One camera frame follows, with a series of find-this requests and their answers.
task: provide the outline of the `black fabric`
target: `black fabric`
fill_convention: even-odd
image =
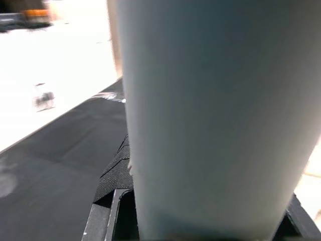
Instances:
[[[117,155],[100,177],[94,201],[98,201],[116,188],[133,188],[132,177],[128,171],[129,157],[129,142],[126,135]]]
[[[126,133],[124,104],[97,98],[1,153],[1,240],[81,240]]]
[[[119,79],[117,82],[113,83],[108,88],[104,89],[102,92],[117,92],[121,95],[124,95],[124,88],[122,85],[122,78]]]

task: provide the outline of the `black base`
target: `black base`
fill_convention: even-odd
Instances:
[[[134,191],[116,189],[110,209],[103,240],[139,240]],[[311,239],[321,240],[321,233],[294,195],[273,240]]]

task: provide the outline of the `blurry object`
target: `blurry object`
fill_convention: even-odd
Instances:
[[[48,10],[48,17],[51,22],[64,21],[66,19],[64,1],[43,1],[44,6]]]
[[[0,0],[0,13],[20,13],[28,9],[44,9],[41,0]]]
[[[31,9],[24,11],[27,26],[30,29],[49,27],[49,14],[46,9]]]
[[[0,33],[26,28],[25,16],[20,13],[0,14]]]
[[[46,89],[45,83],[35,85],[36,96],[34,97],[34,107],[37,111],[51,109],[54,107],[54,94],[52,91]]]

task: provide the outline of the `white surface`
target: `white surface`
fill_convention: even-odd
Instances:
[[[321,230],[321,139],[295,189],[302,207]]]
[[[0,152],[116,80],[107,33],[80,25],[0,34]],[[46,82],[54,109],[35,112],[34,84]]]

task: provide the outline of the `white cylindrical object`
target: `white cylindrical object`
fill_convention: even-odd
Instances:
[[[321,128],[321,1],[118,1],[141,239],[269,239]]]

